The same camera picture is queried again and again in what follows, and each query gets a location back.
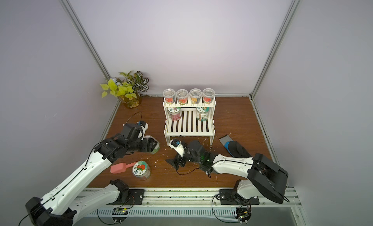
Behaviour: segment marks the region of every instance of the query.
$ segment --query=food container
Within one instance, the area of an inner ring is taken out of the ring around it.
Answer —
[[[206,88],[202,92],[203,102],[211,103],[214,100],[215,91],[211,88]]]
[[[132,174],[140,180],[146,180],[150,177],[150,167],[145,161],[140,160],[133,166]]]
[[[208,111],[210,107],[197,107],[195,117],[200,121],[206,121],[208,119]]]
[[[183,105],[188,102],[188,91],[185,89],[180,89],[176,92],[176,98],[178,99],[179,104]]]
[[[191,103],[199,103],[202,97],[202,91],[198,88],[193,88],[189,92]]]
[[[170,115],[171,120],[178,121],[181,118],[181,108],[168,108],[168,113]]]
[[[175,96],[176,93],[174,89],[168,88],[163,91],[163,97],[165,98],[166,103],[175,103]]]

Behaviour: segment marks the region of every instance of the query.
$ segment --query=glass vase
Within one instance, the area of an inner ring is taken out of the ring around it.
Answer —
[[[124,95],[118,96],[120,101],[124,104],[126,108],[135,108],[138,107],[141,104],[141,96],[139,93],[136,93],[136,97],[127,98]]]

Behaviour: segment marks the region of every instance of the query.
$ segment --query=white wall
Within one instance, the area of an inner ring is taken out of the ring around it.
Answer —
[[[116,103],[104,81],[58,0],[0,0],[1,225],[87,158]]]
[[[70,0],[109,73],[250,93],[292,0]]]
[[[302,0],[255,101],[314,226],[373,225],[373,0]]]

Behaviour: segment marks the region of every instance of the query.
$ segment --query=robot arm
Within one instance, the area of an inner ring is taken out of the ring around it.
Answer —
[[[151,136],[144,136],[148,124],[124,124],[121,133],[103,140],[68,178],[45,194],[33,197],[26,203],[31,222],[38,226],[71,226],[86,214],[116,200],[128,200],[129,187],[121,180],[111,181],[97,191],[78,201],[78,194],[104,169],[117,159],[135,151],[156,153],[159,143]]]
[[[259,194],[276,203],[282,203],[284,200],[288,173],[262,154],[247,158],[226,157],[206,151],[196,140],[185,144],[174,139],[169,146],[178,154],[166,162],[176,170],[191,161],[198,163],[199,168],[206,174],[229,173],[247,178],[248,180],[237,181],[231,195],[226,196],[237,203],[244,204]]]

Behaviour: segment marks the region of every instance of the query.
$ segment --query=white wooden rack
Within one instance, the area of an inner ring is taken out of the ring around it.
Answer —
[[[214,112],[216,101],[215,97],[210,104],[203,103],[203,100],[199,103],[191,103],[190,96],[188,97],[188,103],[181,105],[177,102],[173,104],[169,104],[165,102],[163,99],[163,108],[165,109],[166,115],[166,125],[165,125],[165,138],[167,144],[170,142],[170,137],[177,137],[177,136],[209,136],[210,137],[210,145],[215,137],[215,126],[214,126]],[[181,119],[178,121],[172,121],[171,117],[168,113],[168,108],[170,107],[177,107],[181,108]],[[210,107],[208,111],[208,119],[206,121],[199,121],[196,118],[196,108],[197,107]]]

